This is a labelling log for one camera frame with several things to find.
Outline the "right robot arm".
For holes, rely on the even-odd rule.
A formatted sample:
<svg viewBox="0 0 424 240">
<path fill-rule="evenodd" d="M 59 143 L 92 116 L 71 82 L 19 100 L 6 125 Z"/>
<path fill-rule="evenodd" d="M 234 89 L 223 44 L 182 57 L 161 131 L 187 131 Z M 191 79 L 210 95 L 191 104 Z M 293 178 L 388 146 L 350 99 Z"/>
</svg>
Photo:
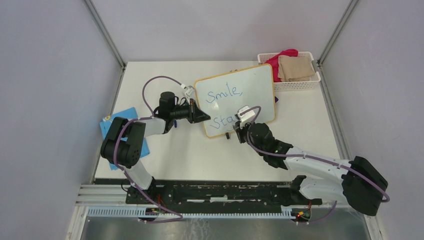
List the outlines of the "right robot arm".
<svg viewBox="0 0 424 240">
<path fill-rule="evenodd" d="M 390 201 L 388 181 L 364 157 L 353 160 L 324 157 L 276 139 L 265 123 L 233 126 L 240 143 L 247 143 L 273 168 L 303 172 L 289 189 L 295 204 L 322 199 L 348 203 L 354 210 L 375 216 L 382 203 Z"/>
</svg>

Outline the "yellow framed whiteboard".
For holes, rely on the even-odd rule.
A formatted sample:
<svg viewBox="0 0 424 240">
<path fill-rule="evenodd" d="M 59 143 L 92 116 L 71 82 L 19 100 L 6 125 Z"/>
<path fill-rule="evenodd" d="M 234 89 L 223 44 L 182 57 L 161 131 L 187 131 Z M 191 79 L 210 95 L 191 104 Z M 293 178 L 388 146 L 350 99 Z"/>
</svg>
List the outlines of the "yellow framed whiteboard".
<svg viewBox="0 0 424 240">
<path fill-rule="evenodd" d="M 203 122 L 208 138 L 231 132 L 237 121 L 235 115 L 245 106 L 261 107 L 257 123 L 276 118 L 273 70 L 269 64 L 199 79 L 194 88 L 198 107 L 210 116 Z"/>
</svg>

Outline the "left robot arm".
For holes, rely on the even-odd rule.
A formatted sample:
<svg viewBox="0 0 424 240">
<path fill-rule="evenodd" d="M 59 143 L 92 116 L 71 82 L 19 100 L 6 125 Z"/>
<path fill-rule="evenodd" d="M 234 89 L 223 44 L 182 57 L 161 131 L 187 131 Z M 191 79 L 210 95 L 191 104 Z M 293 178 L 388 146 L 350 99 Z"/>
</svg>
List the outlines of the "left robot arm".
<svg viewBox="0 0 424 240">
<path fill-rule="evenodd" d="M 157 190 L 151 186 L 155 181 L 141 162 L 145 138 L 167 134 L 177 120 L 186 119 L 190 124 L 208 121 L 211 117 L 202 111 L 193 98 L 177 103 L 177 97 L 170 91 L 161 93 L 159 105 L 153 116 L 128 119 L 115 117 L 100 148 L 102 158 L 122 170 L 135 188 L 138 197 L 145 204 L 153 203 Z"/>
</svg>

